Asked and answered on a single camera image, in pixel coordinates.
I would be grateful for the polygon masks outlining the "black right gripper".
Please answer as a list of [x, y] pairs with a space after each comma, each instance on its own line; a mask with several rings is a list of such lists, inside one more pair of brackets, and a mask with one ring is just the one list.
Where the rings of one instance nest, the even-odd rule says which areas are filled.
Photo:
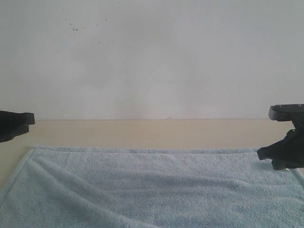
[[303, 168], [304, 132], [296, 129], [289, 130], [285, 140], [258, 149], [259, 160], [272, 159], [271, 164], [274, 170]]

